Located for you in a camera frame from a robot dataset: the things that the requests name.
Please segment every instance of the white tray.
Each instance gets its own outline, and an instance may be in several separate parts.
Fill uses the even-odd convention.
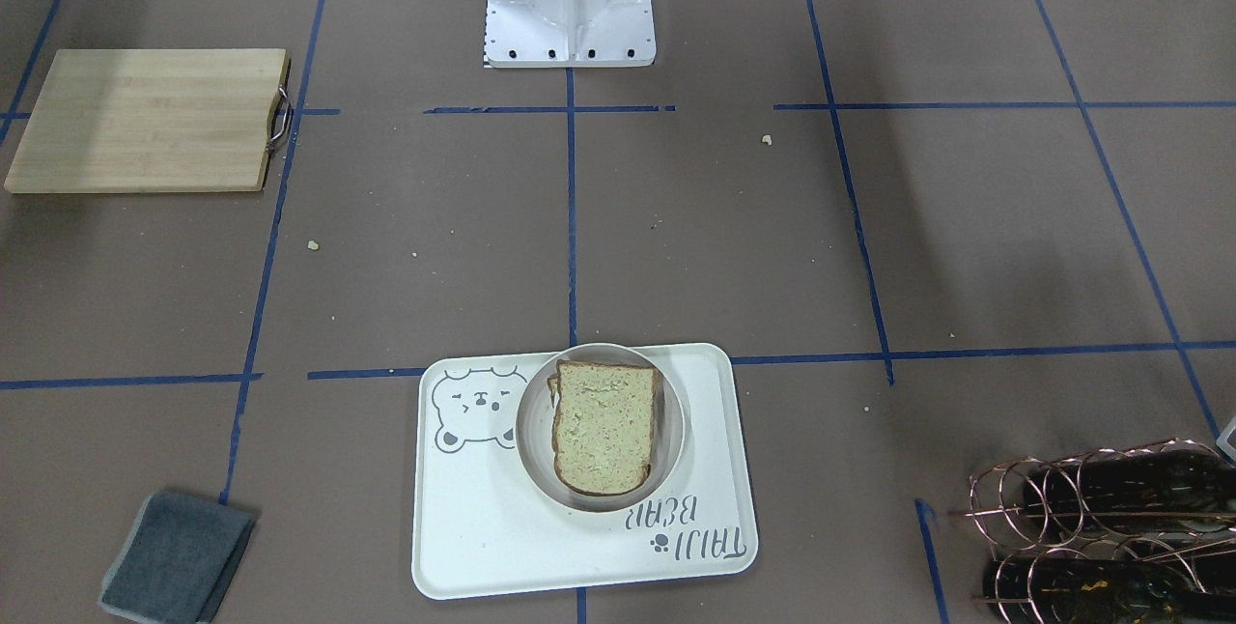
[[[513,425],[520,395],[555,355],[454,358],[425,369],[412,528],[412,578],[420,592],[454,599],[717,576],[755,561],[759,536],[729,357],[712,344],[635,351],[682,400],[685,445],[656,492],[614,513],[550,499],[519,461]],[[455,394],[485,405],[462,413]]]

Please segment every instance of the white bowl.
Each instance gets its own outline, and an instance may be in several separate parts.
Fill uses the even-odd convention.
[[[554,471],[554,400],[546,381],[557,373],[557,361],[587,361],[587,363],[639,365],[643,368],[656,368],[653,361],[640,352],[618,344],[580,344],[548,360],[533,374],[519,400],[515,413],[515,447],[519,460],[524,462],[533,483],[549,498],[578,510],[608,513],[622,510],[646,499],[674,471],[682,453],[682,441],[686,431],[686,418],[682,404],[675,394],[674,386],[664,373],[661,394],[654,398],[653,409],[653,458],[648,479],[639,488],[613,497],[592,497],[567,487]]]

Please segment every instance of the cartoon bear face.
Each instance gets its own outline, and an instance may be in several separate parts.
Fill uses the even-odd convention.
[[[468,440],[515,447],[515,410],[525,387],[528,378],[519,369],[468,369],[457,378],[447,372],[431,393],[440,423],[434,436],[438,449],[456,452]]]

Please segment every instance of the towel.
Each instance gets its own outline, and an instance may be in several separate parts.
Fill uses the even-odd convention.
[[[215,618],[253,530],[253,516],[182,493],[142,504],[99,605],[142,624],[198,624]]]

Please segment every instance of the bear ear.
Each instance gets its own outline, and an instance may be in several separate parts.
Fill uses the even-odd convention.
[[[515,430],[514,429],[507,429],[506,434],[499,435],[494,440],[498,440],[498,445],[499,446],[510,450],[510,449],[515,447]]]
[[[446,426],[438,429],[438,435],[434,436],[434,442],[438,444],[438,450],[442,452],[455,452],[460,447],[464,447],[464,439],[460,439],[451,431],[446,430]]]

